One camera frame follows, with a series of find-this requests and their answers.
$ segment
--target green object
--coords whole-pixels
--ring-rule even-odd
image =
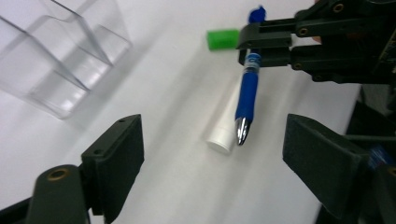
[[[210,50],[216,49],[235,49],[238,44],[239,31],[215,30],[208,31],[206,35],[207,45]]]

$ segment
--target white cylinder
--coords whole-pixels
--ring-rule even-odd
[[[227,105],[219,113],[219,117],[215,119],[216,123],[206,140],[210,148],[225,154],[231,153],[233,146],[235,146],[235,110],[240,91],[239,84],[238,82],[235,85]]]

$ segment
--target transparent plastic box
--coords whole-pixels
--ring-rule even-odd
[[[70,116],[130,49],[112,0],[0,2],[0,87]]]

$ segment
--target white surface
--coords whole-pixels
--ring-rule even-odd
[[[318,201],[281,158],[286,117],[304,115],[342,133],[357,85],[314,83],[288,67],[264,68],[244,146],[224,156],[205,143],[211,116],[243,70],[236,51],[207,50],[205,31],[240,28],[261,3],[268,20],[312,4],[119,0],[133,55],[71,119],[1,91],[0,208],[29,197],[46,169],[80,164],[80,153],[115,120],[140,113],[146,161],[116,223],[312,223]]]
[[[219,104],[217,108],[219,112],[215,112],[212,118],[215,124],[206,139],[210,148],[224,154],[231,153],[236,147],[235,110],[241,89],[240,79],[237,79],[231,87],[230,96],[225,97],[225,105]]]

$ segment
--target metal screw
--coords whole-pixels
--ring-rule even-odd
[[[57,181],[60,179],[63,179],[65,177],[67,177],[69,175],[69,170],[61,168],[61,169],[57,169],[52,171],[48,176],[47,179],[49,181]]]
[[[344,10],[344,4],[337,4],[332,8],[332,11],[335,13],[342,12]]]
[[[303,68],[303,65],[302,65],[302,64],[300,64],[300,63],[295,63],[295,64],[294,64],[294,69],[300,70],[300,69],[302,69],[302,68]]]
[[[301,28],[301,29],[298,31],[298,33],[299,33],[300,35],[307,35],[307,34],[308,34],[308,29],[306,29],[306,28]]]

